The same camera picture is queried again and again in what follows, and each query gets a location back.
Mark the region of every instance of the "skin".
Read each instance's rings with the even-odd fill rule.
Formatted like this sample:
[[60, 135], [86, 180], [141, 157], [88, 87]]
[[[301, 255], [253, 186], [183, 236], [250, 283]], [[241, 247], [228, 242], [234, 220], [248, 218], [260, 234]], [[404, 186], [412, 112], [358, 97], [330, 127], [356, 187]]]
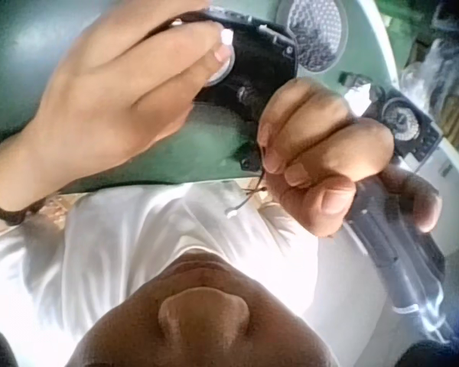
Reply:
[[[186, 24], [145, 35], [208, 5], [131, 0], [89, 27], [58, 66], [33, 120], [0, 145], [0, 207], [24, 209], [177, 132], [229, 56], [221, 26]], [[273, 197], [315, 235], [333, 235], [356, 182], [376, 174], [412, 203], [421, 230], [438, 221], [435, 189], [389, 166], [389, 131], [354, 119], [345, 101], [312, 80], [292, 80], [274, 95], [258, 142]], [[319, 337], [260, 284], [218, 257], [188, 254], [97, 322], [69, 365], [329, 363]]]

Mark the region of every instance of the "hand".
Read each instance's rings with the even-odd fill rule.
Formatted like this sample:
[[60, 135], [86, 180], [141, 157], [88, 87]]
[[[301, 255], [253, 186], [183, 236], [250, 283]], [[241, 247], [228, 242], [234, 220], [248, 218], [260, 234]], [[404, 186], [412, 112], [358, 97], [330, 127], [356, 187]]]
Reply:
[[[355, 183], [384, 171], [394, 148], [386, 127], [354, 119], [341, 97], [306, 79], [291, 81], [272, 97], [258, 142], [270, 193], [318, 236], [332, 235], [342, 226]], [[394, 167], [383, 177], [392, 192], [404, 191], [415, 200], [415, 220], [421, 229], [431, 230], [440, 213], [439, 200], [431, 198], [434, 189]], [[429, 190], [420, 193], [419, 187]]]
[[[146, 35], [209, 3], [131, 0], [88, 28], [54, 73], [34, 119], [0, 147], [0, 207], [23, 209], [175, 133], [230, 50], [213, 22]], [[10, 198], [17, 191], [21, 197]]]

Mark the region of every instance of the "thin wire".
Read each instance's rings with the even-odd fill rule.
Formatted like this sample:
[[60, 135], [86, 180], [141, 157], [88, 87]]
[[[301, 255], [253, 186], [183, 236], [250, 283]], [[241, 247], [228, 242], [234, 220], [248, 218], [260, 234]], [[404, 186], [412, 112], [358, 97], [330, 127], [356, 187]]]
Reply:
[[259, 189], [259, 186], [262, 184], [263, 182], [263, 177], [265, 176], [265, 171], [262, 170], [262, 174], [260, 175], [260, 178], [259, 178], [259, 182], [256, 184], [255, 186], [255, 189], [253, 190], [250, 190], [247, 195], [248, 197], [241, 203], [239, 204], [238, 206], [235, 206], [233, 208], [228, 208], [226, 211], [225, 211], [225, 214], [228, 218], [232, 218], [234, 216], [236, 216], [238, 214], [238, 210], [242, 209], [252, 198], [253, 198], [253, 195], [255, 195], [256, 193], [260, 192], [260, 191], [263, 191], [265, 188], [261, 188]]

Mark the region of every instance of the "dial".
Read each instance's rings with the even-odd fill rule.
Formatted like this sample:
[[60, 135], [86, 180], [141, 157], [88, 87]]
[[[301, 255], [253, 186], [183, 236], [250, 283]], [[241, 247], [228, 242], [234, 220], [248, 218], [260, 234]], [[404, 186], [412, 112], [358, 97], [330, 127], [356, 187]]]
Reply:
[[413, 110], [401, 99], [386, 104], [382, 120], [391, 129], [396, 140], [410, 141], [420, 135], [420, 123]]

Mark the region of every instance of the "white shirt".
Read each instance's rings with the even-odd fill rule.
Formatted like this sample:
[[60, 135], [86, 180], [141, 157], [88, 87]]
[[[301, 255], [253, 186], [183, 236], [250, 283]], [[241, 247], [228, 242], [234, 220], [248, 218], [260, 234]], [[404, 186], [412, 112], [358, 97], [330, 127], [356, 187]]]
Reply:
[[20, 364], [64, 365], [102, 315], [191, 249], [221, 256], [302, 315], [317, 239], [277, 204], [228, 219], [245, 198], [234, 182], [123, 187], [85, 196], [64, 231], [35, 216], [0, 234], [0, 331]]

